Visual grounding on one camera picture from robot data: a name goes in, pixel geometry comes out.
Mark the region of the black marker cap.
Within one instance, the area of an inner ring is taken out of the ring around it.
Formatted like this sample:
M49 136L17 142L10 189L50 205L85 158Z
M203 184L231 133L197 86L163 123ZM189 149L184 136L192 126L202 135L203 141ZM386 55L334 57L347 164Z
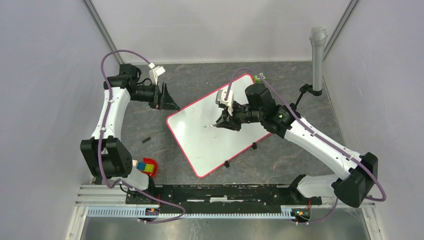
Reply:
M144 143L146 143L146 142L148 142L150 140L151 140L151 137L147 137L147 138L145 138L145 139L142 140L142 143L144 144Z

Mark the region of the pink framed whiteboard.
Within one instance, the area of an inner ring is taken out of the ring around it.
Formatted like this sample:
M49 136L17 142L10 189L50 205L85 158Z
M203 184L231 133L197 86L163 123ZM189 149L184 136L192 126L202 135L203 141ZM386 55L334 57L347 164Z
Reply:
M167 117L166 124L198 178L204 178L269 135L259 123L243 124L240 131L207 127L222 114L218 90Z

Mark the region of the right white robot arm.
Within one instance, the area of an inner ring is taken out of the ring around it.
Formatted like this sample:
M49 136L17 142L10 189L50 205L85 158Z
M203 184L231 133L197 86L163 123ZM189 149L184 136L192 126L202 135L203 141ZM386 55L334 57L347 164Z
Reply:
M260 123L269 133L303 148L332 170L331 175L299 175L291 184L289 199L302 204L308 198L337 198L358 208L376 185L378 158L367 152L360 154L339 144L314 128L294 110L293 105L277 104L263 84L249 85L246 104L234 100L228 88L217 92L215 103L222 109L214 127L240 131L243 124Z

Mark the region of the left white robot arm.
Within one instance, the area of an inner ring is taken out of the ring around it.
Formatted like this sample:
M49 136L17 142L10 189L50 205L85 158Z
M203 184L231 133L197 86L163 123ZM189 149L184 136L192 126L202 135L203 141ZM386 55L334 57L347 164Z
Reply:
M166 83L158 86L163 66L149 64L149 77L140 81L141 70L132 64L122 64L119 73L103 83L103 106L98 123L89 139L82 140L80 150L93 177L105 184L125 185L138 190L145 204L153 203L157 190L150 186L151 178L133 165L133 157L121 142L124 114L130 101L148 103L157 110L180 110L170 96Z

